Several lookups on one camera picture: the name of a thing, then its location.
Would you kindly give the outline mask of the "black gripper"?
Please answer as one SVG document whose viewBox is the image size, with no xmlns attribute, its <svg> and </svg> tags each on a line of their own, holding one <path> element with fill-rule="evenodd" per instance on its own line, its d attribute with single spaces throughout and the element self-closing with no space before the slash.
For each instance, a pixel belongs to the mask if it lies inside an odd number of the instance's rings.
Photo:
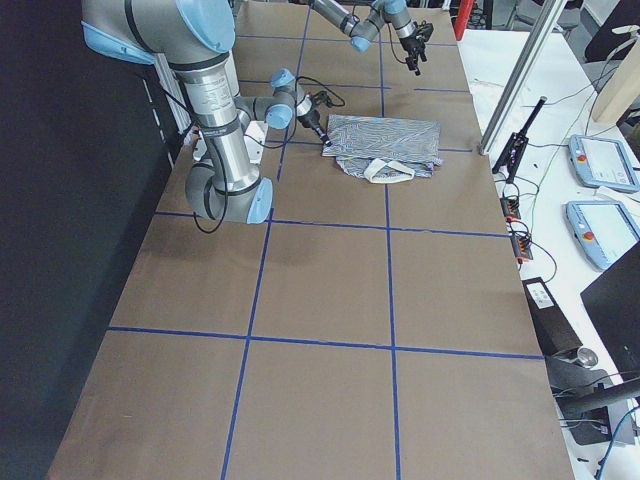
<svg viewBox="0 0 640 480">
<path fill-rule="evenodd" d="M 299 115 L 298 121 L 304 128 L 316 132 L 324 146 L 332 145 L 331 139 L 320 125 L 320 114 L 315 107 L 311 107 L 306 113 Z"/>
<path fill-rule="evenodd" d="M 397 30 L 400 43 L 408 54 L 405 58 L 407 68 L 416 76 L 421 75 L 419 68 L 420 60 L 427 61 L 426 43 L 433 34 L 433 24 L 427 21 L 420 23 L 410 21 L 407 25 Z"/>
</svg>

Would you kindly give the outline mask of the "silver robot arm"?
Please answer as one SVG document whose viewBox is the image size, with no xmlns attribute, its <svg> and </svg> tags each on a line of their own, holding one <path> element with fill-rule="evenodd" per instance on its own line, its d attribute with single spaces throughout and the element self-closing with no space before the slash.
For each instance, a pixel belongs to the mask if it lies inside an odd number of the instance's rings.
<svg viewBox="0 0 640 480">
<path fill-rule="evenodd" d="M 105 56 L 138 64 L 166 57 L 206 144 L 185 183 L 187 200 L 202 217 L 259 224 L 269 216 L 273 185 L 245 143 L 251 121 L 273 129 L 298 121 L 330 142 L 289 70 L 273 74 L 269 97 L 238 95 L 230 56 L 235 23 L 226 1 L 85 1 L 82 26 L 86 44 Z"/>
<path fill-rule="evenodd" d="M 369 14 L 360 19 L 337 1 L 309 1 L 309 7 L 351 39 L 358 52 L 365 52 L 385 25 L 392 25 L 407 56 L 404 63 L 416 76 L 421 74 L 419 62 L 426 62 L 426 43 L 433 34 L 432 23 L 417 23 L 407 4 L 401 0 L 374 1 Z"/>
</svg>

